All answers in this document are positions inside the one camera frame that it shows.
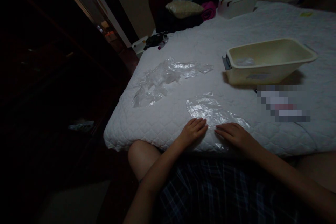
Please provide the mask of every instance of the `towel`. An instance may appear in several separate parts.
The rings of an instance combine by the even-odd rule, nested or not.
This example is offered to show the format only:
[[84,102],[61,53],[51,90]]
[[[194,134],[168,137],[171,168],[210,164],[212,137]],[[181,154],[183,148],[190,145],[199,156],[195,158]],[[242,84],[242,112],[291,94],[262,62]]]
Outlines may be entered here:
[[202,4],[202,7],[204,8],[204,11],[201,14],[203,21],[212,19],[216,16],[216,5],[214,2],[206,2]]

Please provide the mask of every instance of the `beige plastic basket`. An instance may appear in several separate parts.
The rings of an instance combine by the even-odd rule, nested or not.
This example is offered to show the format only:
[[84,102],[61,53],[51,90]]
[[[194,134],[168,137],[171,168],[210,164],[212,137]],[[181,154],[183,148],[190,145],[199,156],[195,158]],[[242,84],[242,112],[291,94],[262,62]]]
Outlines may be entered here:
[[[295,39],[283,38],[230,48],[223,63],[231,85],[275,84],[317,54]],[[237,66],[238,59],[252,58],[253,66]]]

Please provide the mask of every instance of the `beige pillow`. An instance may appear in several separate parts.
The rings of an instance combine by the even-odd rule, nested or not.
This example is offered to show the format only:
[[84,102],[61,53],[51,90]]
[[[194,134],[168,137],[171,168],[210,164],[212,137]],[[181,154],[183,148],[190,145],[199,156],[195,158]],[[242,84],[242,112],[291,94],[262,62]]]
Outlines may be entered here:
[[177,0],[166,5],[166,9],[177,18],[187,18],[189,16],[199,15],[204,11],[204,8],[194,2]]

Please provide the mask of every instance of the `small bottle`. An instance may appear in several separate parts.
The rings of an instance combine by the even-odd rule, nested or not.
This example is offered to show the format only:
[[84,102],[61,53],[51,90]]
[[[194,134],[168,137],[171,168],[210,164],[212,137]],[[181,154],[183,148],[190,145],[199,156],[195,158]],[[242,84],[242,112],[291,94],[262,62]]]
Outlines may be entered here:
[[168,37],[167,36],[165,37],[165,36],[163,36],[162,42],[159,43],[159,47],[158,47],[159,50],[161,50],[161,48],[163,48],[168,43]]

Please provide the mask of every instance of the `white quilted bedspread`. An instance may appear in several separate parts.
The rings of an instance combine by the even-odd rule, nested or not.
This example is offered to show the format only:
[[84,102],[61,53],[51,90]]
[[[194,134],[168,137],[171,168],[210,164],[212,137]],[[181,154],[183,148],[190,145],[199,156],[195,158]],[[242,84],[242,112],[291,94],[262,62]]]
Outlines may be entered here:
[[[302,12],[313,12],[313,15],[302,17]],[[223,80],[225,69],[221,57],[228,48],[287,37],[299,40],[319,54],[316,61],[299,68],[300,83],[311,100],[311,122],[259,120],[256,93],[232,87]],[[167,97],[150,107],[133,108],[138,79],[169,57],[179,62],[196,60],[215,68],[205,75],[184,79],[180,84],[172,83]],[[106,126],[105,143],[119,151],[142,139],[165,150],[191,119],[186,100],[212,91],[224,109],[247,120],[253,137],[277,155],[336,150],[335,62],[335,13],[259,1],[253,13],[231,20],[217,15],[198,27],[175,32],[163,49],[153,47],[144,52]],[[229,153],[228,149],[209,129],[194,151]]]

